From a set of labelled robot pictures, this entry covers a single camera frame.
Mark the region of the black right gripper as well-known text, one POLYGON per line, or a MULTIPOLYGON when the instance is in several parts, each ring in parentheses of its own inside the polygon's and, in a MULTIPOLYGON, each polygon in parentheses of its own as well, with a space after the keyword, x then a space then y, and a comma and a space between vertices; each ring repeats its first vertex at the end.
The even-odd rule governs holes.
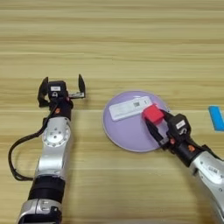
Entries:
MULTIPOLYGON (((175 115, 161 110, 164 115, 164 120, 169 122, 175 118, 175 115)), ((172 154, 175 154, 186 167, 189 167, 192 161, 205 150, 198 146, 189 135, 184 134, 183 136, 174 136, 171 133, 167 133, 167 137, 163 137, 157 126, 148 119, 145 119, 145 124, 148 131, 157 141, 159 146, 162 146, 163 150, 169 150, 172 154)))

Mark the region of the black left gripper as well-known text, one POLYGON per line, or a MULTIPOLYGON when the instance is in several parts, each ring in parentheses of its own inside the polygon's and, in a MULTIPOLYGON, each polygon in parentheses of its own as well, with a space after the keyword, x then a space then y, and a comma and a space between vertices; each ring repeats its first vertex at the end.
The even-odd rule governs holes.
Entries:
POLYGON ((38 89, 38 105, 48 107, 50 109, 50 117, 65 117, 71 119, 72 109, 74 107, 73 102, 70 99, 84 99, 86 97, 86 86, 81 75, 78 78, 79 91, 77 93, 71 93, 66 97, 53 97, 48 102, 45 97, 48 94, 48 78, 45 77, 38 89))

